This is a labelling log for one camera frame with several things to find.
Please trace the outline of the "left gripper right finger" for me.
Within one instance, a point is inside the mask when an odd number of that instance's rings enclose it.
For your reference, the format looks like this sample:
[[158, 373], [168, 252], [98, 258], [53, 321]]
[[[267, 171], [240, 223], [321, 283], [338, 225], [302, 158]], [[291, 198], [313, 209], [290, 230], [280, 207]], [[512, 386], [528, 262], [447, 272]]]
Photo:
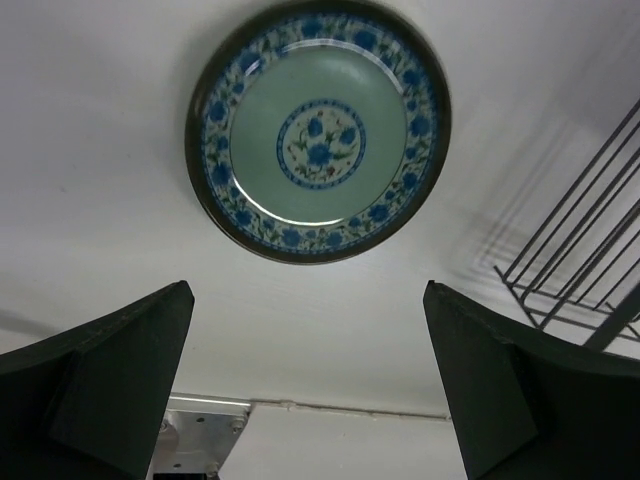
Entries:
[[637, 360], [548, 335], [435, 281], [423, 306], [468, 478], [638, 478]]

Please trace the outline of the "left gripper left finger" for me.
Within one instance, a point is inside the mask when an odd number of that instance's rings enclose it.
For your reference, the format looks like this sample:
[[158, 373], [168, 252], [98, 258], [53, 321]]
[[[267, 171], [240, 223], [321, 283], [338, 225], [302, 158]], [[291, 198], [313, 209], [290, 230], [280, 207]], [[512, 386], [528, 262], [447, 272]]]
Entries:
[[2, 354], [2, 478], [145, 478], [194, 304], [178, 281]]

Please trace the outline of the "blue floral green plate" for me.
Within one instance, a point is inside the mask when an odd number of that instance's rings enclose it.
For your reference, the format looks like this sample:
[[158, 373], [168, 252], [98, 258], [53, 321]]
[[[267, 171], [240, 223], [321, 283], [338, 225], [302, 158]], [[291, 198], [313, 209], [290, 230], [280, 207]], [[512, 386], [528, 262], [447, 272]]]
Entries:
[[326, 264], [390, 238], [444, 166], [450, 92], [407, 19], [371, 1], [288, 1], [241, 24], [193, 90], [185, 159], [230, 239]]

